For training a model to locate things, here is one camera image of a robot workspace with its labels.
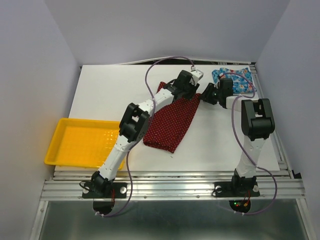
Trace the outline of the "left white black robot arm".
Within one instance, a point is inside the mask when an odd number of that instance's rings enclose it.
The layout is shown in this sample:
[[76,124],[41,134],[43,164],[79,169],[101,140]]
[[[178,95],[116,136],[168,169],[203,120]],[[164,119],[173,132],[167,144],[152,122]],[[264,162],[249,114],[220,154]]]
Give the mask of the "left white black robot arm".
[[203,76],[204,73],[195,67],[191,71],[182,70],[176,79],[166,83],[155,95],[152,94],[151,99],[127,106],[119,124],[115,145],[102,166],[91,176],[92,191],[102,198],[111,193],[121,162],[146,135],[155,113],[181,98],[192,99]]

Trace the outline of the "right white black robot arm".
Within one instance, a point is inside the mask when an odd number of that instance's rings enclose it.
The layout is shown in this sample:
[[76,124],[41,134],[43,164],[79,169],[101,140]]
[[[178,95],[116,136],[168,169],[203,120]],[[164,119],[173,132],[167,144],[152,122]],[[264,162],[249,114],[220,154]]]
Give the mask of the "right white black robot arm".
[[242,150],[230,181],[214,183],[212,195],[217,198],[260,195],[257,184],[258,160],[266,140],[275,130],[270,100],[233,95],[233,81],[223,78],[218,84],[209,83],[200,99],[206,103],[220,104],[231,110],[231,126]]

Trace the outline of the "red polka dot skirt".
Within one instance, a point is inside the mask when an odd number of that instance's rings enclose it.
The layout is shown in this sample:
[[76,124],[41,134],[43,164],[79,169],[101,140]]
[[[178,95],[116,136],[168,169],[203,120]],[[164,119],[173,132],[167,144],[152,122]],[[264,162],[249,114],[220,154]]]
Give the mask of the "red polka dot skirt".
[[195,117],[200,96],[200,93],[196,93],[190,100],[181,98],[157,111],[143,144],[173,154]]

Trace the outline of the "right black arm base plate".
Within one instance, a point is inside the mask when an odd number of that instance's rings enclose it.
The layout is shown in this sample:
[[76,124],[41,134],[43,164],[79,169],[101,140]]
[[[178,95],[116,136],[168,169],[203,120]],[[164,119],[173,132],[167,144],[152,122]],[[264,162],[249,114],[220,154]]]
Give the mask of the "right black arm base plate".
[[214,183],[211,195],[216,198],[244,198],[259,197],[260,192],[254,191],[252,186],[236,186],[231,181],[218,181]]

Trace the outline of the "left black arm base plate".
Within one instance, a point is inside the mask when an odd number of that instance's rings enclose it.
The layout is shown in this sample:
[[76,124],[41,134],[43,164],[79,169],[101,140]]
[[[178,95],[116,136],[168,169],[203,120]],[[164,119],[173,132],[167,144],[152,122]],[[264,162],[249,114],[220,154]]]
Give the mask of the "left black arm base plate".
[[83,199],[125,199],[127,197],[127,183],[115,182],[109,192],[101,193],[95,189],[92,182],[80,182]]

